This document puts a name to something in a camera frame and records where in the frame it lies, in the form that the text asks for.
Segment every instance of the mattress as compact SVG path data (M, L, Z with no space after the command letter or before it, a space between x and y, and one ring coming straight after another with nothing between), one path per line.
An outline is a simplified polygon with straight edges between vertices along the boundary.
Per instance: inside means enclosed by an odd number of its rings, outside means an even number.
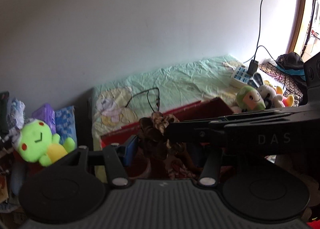
M229 86L230 76L240 64L234 57L226 55L160 68L94 87L94 150L101 149L100 136L150 116L152 108L156 110L156 90L150 91L148 97L147 93L134 96L144 90L159 88L161 112L215 97L222 98L227 104L232 103L238 89Z

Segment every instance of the patterned mat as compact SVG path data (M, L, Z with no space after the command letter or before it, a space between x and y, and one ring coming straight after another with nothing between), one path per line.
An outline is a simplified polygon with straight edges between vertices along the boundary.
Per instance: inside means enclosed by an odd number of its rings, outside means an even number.
M285 79L285 86L287 87L286 91L284 92L284 96L293 95L294 96L294 103L293 106L298 106L299 100L302 98L302 92L292 79L290 75L286 75L285 73L281 72L275 66L271 65L270 63L265 63L259 65L259 69L263 72L271 76L273 79L277 80L278 82L284 84Z

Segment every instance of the purple box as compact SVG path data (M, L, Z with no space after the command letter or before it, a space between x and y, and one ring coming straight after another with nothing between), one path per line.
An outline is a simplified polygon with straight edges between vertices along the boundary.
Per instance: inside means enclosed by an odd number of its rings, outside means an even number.
M54 110L52 109L51 105L45 103L42 105L38 110L35 110L31 117L34 119L38 119L44 121L51 129L52 134L56 132L56 117Z

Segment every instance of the white wall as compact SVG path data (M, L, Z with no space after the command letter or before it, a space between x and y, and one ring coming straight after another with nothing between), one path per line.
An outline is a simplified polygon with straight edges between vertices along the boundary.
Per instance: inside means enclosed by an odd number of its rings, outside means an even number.
M298 0L264 0L260 44L286 52ZM85 106L94 85L255 50L260 0L0 0L0 90L30 114ZM258 52L258 58L265 55Z

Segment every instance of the ribbed gray surface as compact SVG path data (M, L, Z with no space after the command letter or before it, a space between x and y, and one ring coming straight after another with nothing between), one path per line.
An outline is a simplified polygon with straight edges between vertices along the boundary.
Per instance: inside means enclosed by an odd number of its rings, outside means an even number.
M258 224L235 215L217 193L201 190L190 180L137 180L125 190L114 190L94 214L66 225L45 225L32 220L21 228L216 228L216 229L303 229L300 220L279 225Z

